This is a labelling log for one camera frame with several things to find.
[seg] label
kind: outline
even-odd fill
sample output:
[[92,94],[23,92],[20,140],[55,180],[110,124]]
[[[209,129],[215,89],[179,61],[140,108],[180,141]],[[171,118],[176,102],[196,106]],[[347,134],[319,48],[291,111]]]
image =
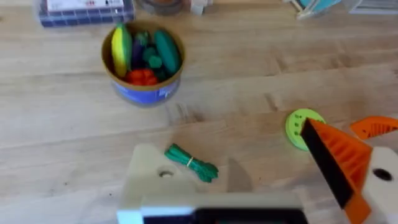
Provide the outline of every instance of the label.
[[123,0],[47,0],[49,12],[123,6]]

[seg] wood grain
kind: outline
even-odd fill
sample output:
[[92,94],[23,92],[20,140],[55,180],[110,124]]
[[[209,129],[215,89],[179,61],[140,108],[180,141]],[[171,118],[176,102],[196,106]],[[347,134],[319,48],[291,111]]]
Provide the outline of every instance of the wood grain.
[[187,49],[177,94],[143,109],[104,73],[111,25],[45,30],[30,1],[0,6],[0,223],[116,223],[141,142],[176,142],[216,164],[210,185],[183,170],[206,191],[293,191],[310,223],[344,223],[311,155],[287,142],[285,117],[313,108],[344,130],[369,115],[398,118],[396,16],[336,6],[296,21],[278,0],[219,0],[203,17],[138,11]]

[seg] toy vegetable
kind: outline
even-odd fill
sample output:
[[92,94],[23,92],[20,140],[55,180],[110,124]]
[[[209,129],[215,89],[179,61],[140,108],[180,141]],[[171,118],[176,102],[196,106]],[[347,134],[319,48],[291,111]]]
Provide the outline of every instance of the toy vegetable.
[[151,69],[136,69],[126,75],[126,81],[133,85],[156,85],[158,80]]
[[130,71],[132,39],[124,24],[117,24],[112,36],[112,57],[114,69],[119,77]]
[[132,59],[131,59],[132,69],[141,67],[142,53],[144,52],[144,49],[148,45],[148,42],[149,42],[148,32],[139,32],[138,34],[136,34],[132,46]]

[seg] rope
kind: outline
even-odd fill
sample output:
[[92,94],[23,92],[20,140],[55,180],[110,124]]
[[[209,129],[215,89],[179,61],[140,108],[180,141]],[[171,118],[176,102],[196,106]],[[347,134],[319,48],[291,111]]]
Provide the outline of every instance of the rope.
[[217,167],[194,158],[176,144],[172,144],[164,154],[170,160],[181,163],[195,171],[199,179],[203,182],[211,183],[212,179],[218,177]]

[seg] toy eggplant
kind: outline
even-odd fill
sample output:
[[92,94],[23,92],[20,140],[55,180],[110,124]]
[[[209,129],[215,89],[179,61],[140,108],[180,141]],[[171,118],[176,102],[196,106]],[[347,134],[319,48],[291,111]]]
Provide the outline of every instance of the toy eggplant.
[[141,45],[141,42],[138,39],[134,40],[132,45],[132,58],[131,58],[131,67],[133,69],[137,69],[142,66],[142,53],[144,52],[145,47]]
[[134,43],[132,45],[132,59],[131,66],[133,68],[142,67],[142,54],[144,49],[149,43],[149,33],[148,32],[139,32],[136,34]]

